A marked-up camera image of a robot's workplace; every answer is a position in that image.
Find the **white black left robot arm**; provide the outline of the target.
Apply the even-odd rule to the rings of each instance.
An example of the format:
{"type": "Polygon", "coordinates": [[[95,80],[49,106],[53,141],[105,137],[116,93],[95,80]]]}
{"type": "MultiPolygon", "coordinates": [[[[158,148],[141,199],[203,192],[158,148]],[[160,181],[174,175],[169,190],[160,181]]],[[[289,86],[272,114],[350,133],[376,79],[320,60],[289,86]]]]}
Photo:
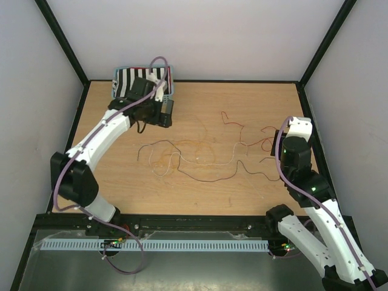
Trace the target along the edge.
{"type": "Polygon", "coordinates": [[[73,202],[73,207],[100,221],[108,235],[121,228],[119,210],[99,192],[94,170],[110,146],[139,121],[160,125],[166,82],[154,73],[135,77],[123,97],[113,99],[101,120],[77,145],[65,153],[56,152],[50,159],[54,208],[61,212],[58,198],[73,202]]]}

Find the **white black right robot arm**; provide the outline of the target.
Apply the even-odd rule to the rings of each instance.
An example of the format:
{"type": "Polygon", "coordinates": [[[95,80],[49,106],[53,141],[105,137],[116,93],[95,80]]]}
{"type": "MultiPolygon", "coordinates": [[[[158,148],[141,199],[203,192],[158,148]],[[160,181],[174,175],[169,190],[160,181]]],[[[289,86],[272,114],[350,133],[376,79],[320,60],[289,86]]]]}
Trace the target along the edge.
{"type": "Polygon", "coordinates": [[[369,262],[352,236],[331,186],[312,170],[308,140],[276,132],[271,155],[288,193],[321,237],[313,235],[285,204],[266,212],[266,231],[291,241],[316,268],[325,290],[376,290],[386,284],[385,271],[369,262]]]}

